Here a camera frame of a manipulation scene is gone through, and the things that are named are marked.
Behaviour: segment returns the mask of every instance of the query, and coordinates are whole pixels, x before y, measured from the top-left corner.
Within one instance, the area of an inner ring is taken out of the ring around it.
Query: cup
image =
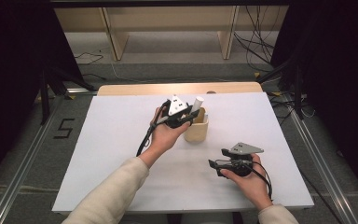
[[[200,108],[199,115],[193,120],[193,124],[184,133],[187,142],[202,142],[206,139],[208,131],[208,114],[204,107]]]

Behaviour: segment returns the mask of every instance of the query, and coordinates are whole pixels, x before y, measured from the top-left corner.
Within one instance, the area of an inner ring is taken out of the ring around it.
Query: sleeve
[[[272,205],[260,211],[258,214],[260,224],[298,224],[296,218],[280,204]]]
[[[118,223],[148,175],[149,169],[141,159],[126,160],[63,223]]]

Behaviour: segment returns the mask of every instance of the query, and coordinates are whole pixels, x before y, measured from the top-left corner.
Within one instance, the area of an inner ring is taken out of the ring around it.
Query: white cylindrical object
[[[191,111],[190,114],[193,113],[194,111],[197,111],[201,108],[201,105],[203,103],[203,98],[200,96],[197,96],[196,101],[193,104],[193,107],[191,107]]]

